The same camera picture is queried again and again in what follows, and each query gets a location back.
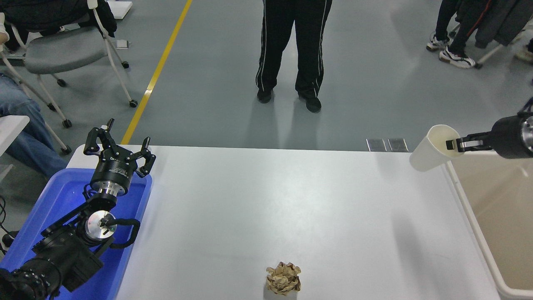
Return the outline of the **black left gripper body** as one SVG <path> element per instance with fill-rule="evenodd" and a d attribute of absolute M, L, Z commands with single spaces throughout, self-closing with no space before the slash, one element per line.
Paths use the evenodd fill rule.
<path fill-rule="evenodd" d="M 132 157 L 133 152 L 127 149 L 102 150 L 91 179 L 91 188 L 97 190 L 103 187 L 105 182 L 111 182 L 120 186 L 120 190 L 129 190 L 133 173 L 137 169 L 137 162 Z"/>

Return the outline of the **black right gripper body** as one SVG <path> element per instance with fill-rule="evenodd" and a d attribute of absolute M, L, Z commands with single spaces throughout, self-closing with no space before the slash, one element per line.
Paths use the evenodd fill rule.
<path fill-rule="evenodd" d="M 490 131 L 490 147 L 504 159 L 527 159 L 528 148 L 522 137 L 525 116 L 515 115 L 496 121 Z"/>

